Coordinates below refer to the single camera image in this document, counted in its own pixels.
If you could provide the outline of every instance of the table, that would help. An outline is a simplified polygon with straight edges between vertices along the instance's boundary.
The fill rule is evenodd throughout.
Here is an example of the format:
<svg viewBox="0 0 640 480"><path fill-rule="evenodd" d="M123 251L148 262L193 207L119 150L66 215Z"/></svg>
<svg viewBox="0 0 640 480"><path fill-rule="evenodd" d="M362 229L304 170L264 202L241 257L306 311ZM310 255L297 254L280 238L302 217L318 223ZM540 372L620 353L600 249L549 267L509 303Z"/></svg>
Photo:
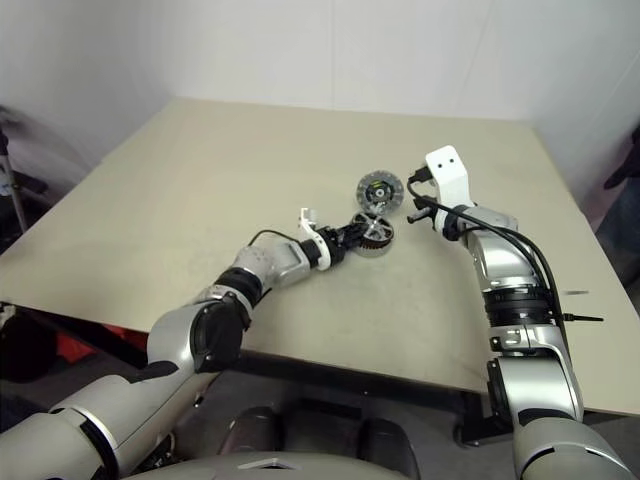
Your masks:
<svg viewBox="0 0 640 480"><path fill-rule="evenodd" d="M565 311L606 319L567 325L585 407L640 414L640 321L520 123L175 99L0 258L0 299L148 331L257 230L295 233L303 206L343 225L363 175L387 169L404 180L445 144L466 164L472 198L516 216L543 250ZM385 256L350 255L270 294L243 346L484 392L489 325L471 259L428 222L408 225L412 211L406 199L389 217L397 238Z"/></svg>

